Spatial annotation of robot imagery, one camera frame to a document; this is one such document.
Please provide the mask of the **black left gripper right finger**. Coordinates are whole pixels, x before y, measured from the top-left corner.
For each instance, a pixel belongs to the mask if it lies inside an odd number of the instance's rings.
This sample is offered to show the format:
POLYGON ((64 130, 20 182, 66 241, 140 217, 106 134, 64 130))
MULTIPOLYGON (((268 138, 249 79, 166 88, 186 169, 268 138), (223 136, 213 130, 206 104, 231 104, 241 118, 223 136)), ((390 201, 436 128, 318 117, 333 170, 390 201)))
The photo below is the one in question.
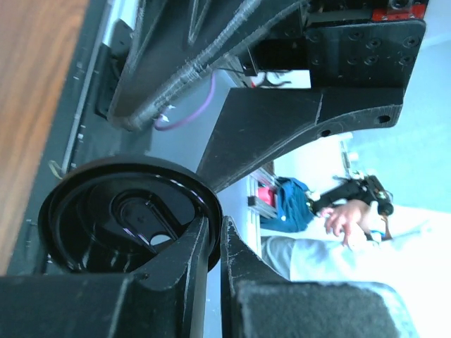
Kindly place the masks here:
POLYGON ((226 216, 221 229, 224 337, 417 337, 401 297, 375 282, 290 282, 226 216))

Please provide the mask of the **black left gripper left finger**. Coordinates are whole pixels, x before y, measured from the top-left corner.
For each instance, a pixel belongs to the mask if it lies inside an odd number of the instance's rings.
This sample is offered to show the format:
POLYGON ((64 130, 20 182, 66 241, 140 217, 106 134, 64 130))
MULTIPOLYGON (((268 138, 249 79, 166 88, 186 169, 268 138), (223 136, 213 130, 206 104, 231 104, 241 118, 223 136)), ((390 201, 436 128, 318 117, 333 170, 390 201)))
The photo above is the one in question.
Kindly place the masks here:
POLYGON ((1 278, 2 337, 202 337, 209 221, 134 273, 1 278))

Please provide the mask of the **black plastic cup lid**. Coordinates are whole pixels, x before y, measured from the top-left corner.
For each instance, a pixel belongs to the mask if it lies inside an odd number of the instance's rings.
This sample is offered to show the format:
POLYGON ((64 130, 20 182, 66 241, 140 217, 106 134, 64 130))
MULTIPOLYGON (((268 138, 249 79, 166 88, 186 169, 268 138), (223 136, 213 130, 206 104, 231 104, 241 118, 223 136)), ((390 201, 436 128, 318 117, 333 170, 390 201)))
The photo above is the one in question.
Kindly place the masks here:
POLYGON ((176 163, 110 156, 67 174, 42 204, 39 238, 71 273, 129 273, 180 239, 197 218, 209 226, 208 266, 219 260, 223 211, 214 191, 176 163))

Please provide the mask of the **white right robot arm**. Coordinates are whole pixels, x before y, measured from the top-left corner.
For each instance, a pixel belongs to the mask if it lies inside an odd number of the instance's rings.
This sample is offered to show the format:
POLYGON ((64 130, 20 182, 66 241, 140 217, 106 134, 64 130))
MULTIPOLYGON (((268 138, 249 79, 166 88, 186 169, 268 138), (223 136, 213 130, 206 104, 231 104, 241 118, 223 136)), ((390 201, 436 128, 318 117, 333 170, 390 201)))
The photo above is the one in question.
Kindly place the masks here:
POLYGON ((426 1, 140 1, 108 119, 154 122, 218 68, 308 70, 308 89, 229 91, 197 174, 221 191, 293 149, 397 124, 426 1))

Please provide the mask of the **distant person's hand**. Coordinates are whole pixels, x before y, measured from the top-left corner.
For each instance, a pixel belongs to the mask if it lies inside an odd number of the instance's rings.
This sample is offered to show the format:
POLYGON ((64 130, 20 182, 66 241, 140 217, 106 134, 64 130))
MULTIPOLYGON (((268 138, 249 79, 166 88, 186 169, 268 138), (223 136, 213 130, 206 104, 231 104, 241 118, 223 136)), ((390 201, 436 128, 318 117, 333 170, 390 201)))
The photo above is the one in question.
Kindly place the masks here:
POLYGON ((351 242, 369 233, 366 217, 370 207, 360 200, 351 200, 346 204, 336 207, 323 208, 319 215, 325 218, 327 233, 333 233, 336 237, 343 234, 342 244, 351 247, 351 242))

